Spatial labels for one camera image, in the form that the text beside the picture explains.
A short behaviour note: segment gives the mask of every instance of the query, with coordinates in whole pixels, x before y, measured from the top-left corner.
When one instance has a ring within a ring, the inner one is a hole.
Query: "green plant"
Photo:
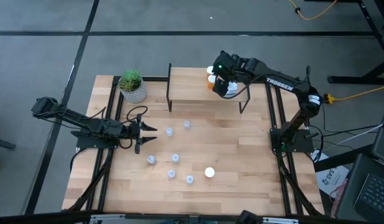
[[[127,70],[121,77],[119,88],[127,92],[132,92],[141,86],[141,81],[142,78],[138,70]]]

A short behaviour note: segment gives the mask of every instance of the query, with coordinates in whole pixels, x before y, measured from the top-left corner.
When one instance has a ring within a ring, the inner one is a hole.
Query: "yellow cable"
[[[358,96],[362,96],[364,94],[367,94],[367,93],[372,93],[374,91],[378,91],[378,90],[382,90],[384,89],[384,86],[383,87],[380,87],[380,88],[377,88],[377,89],[374,89],[374,90],[369,90],[369,91],[365,91],[363,93],[359,93],[359,94],[356,94],[356,95],[352,95],[352,96],[348,96],[348,97],[344,97],[344,98],[334,98],[333,101],[342,101],[342,100],[348,100],[348,99],[352,99],[352,98],[355,98],[355,97],[358,97]]]
[[[292,0],[288,0],[288,1],[294,6],[295,9],[298,8],[297,5],[296,5]],[[305,17],[301,14],[300,10],[298,10],[297,12],[298,12],[299,16],[301,16],[301,18],[303,18],[303,19],[305,19],[305,20],[313,20],[313,19],[316,19],[316,18],[318,18],[318,17],[321,17],[321,16],[322,16],[327,10],[329,10],[329,9],[336,3],[336,2],[337,2],[337,0],[334,0],[334,2],[333,2],[329,7],[327,7],[327,9],[325,9],[323,12],[319,13],[317,16],[314,16],[314,17],[312,17],[312,18],[305,18]]]

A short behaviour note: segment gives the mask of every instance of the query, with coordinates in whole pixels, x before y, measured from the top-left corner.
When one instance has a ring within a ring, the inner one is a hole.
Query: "wooden shelf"
[[[247,91],[232,99],[223,99],[208,88],[206,68],[177,68],[171,67],[169,83],[169,99],[195,100],[195,101],[235,101],[246,102]],[[238,83],[237,90],[244,88],[244,84]]]

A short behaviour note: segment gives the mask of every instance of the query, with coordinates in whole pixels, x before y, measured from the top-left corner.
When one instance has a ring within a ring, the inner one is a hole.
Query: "white pot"
[[[130,103],[140,103],[148,95],[148,89],[146,88],[146,84],[142,78],[141,78],[141,86],[138,89],[132,92],[127,92],[122,89],[120,89],[120,91],[124,95],[124,99]]]

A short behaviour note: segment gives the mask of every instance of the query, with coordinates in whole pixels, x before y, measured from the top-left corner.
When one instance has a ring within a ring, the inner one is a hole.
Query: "potted plant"
[[[146,84],[137,70],[127,70],[118,85],[125,100],[130,103],[140,103],[148,95]]]

